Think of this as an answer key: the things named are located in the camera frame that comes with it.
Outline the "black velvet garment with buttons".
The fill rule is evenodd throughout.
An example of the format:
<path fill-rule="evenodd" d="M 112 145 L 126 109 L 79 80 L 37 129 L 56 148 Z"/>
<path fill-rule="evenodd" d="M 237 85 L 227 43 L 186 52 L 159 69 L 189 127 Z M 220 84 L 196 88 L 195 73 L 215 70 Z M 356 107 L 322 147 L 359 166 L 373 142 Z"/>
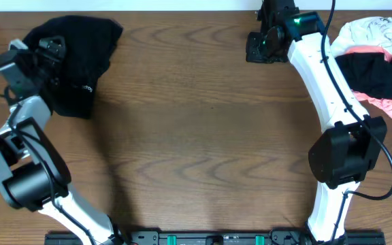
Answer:
<path fill-rule="evenodd" d="M 109 18 L 68 15 L 48 20 L 25 37 L 63 36 L 67 52 L 60 79 L 84 78 L 98 83 L 110 67 L 123 31 L 121 24 Z"/>

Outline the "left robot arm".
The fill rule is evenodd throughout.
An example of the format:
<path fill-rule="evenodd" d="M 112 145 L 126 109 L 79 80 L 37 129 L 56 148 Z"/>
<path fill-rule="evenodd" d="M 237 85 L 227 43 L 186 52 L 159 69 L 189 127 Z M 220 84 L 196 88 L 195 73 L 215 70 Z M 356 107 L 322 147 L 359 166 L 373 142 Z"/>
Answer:
<path fill-rule="evenodd" d="M 1 97 L 10 108 L 0 128 L 0 194 L 14 209 L 39 212 L 68 228 L 47 234 L 45 244 L 130 244 L 107 214 L 76 191 L 66 163 L 44 134 L 65 54 L 65 40 L 57 35 L 40 39 L 34 51 L 14 39 L 0 55 L 7 81 Z"/>

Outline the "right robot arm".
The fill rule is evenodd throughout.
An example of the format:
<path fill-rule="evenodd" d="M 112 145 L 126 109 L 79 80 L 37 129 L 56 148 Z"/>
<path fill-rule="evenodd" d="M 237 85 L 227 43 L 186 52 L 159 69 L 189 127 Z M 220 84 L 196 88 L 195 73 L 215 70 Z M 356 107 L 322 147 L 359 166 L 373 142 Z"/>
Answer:
<path fill-rule="evenodd" d="M 294 1 L 263 1 L 258 32 L 248 34 L 246 61 L 290 63 L 299 73 L 321 126 L 308 152 L 316 178 L 314 206 L 301 244 L 384 244 L 379 231 L 344 228 L 348 207 L 372 170 L 387 132 L 350 90 L 331 52 L 328 25 L 316 12 L 300 12 Z"/>

